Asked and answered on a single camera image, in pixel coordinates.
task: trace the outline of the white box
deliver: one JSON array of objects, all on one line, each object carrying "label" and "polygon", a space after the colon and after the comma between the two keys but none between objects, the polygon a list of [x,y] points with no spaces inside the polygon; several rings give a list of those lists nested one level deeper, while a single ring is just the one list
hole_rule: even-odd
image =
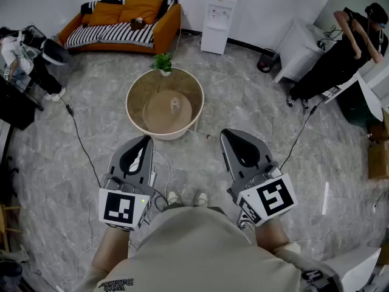
[{"label": "white box", "polygon": [[237,205],[255,226],[261,226],[295,207],[297,199],[289,175],[284,174],[241,191]]}]

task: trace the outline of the cardboard box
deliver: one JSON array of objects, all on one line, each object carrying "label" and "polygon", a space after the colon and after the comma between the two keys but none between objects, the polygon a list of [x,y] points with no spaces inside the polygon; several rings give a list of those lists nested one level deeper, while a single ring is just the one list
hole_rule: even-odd
[{"label": "cardboard box", "polygon": [[389,242],[386,241],[381,244],[381,253],[377,261],[378,265],[388,265],[389,264]]},{"label": "cardboard box", "polygon": [[389,178],[389,141],[369,148],[369,179]]},{"label": "cardboard box", "polygon": [[389,114],[384,110],[382,110],[382,114],[384,115],[383,122],[369,127],[371,138],[380,143],[389,140]]}]

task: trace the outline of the water dispenser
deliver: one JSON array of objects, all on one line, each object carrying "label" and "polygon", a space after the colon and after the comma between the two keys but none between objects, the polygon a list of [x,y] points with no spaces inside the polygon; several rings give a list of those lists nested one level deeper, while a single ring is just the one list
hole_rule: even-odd
[{"label": "water dispenser", "polygon": [[201,50],[223,54],[236,0],[207,0],[206,3]]}]

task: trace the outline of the sneaker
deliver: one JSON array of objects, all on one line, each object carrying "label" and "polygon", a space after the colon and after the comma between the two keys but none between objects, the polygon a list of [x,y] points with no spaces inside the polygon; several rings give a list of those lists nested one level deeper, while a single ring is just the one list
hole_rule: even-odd
[{"label": "sneaker", "polygon": [[306,110],[309,108],[308,100],[301,100],[301,103]]},{"label": "sneaker", "polygon": [[44,96],[44,99],[45,99],[45,100],[52,100],[52,98],[53,98],[53,94],[47,93],[47,94]]},{"label": "sneaker", "polygon": [[173,203],[181,204],[180,197],[178,196],[177,192],[174,189],[169,190],[167,198],[168,198],[168,205],[171,205]]},{"label": "sneaker", "polygon": [[194,195],[194,206],[207,207],[208,206],[208,193],[203,190],[198,190]]},{"label": "sneaker", "polygon": [[290,94],[286,98],[286,104],[289,107],[293,107],[294,106],[294,100],[292,100],[292,96]]},{"label": "sneaker", "polygon": [[63,96],[63,94],[65,94],[65,92],[66,92],[66,88],[63,86],[61,92],[59,92],[58,94],[56,93],[52,94],[53,95],[52,101],[53,102],[59,101],[60,98]]}]

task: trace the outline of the potted plant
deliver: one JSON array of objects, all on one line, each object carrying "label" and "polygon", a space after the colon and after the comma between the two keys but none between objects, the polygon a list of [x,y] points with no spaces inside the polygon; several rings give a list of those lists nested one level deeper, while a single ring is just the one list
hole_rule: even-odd
[{"label": "potted plant", "polygon": [[154,56],[156,62],[153,63],[151,69],[159,69],[160,73],[164,76],[170,75],[171,73],[171,59],[173,56],[170,53],[158,54]]}]

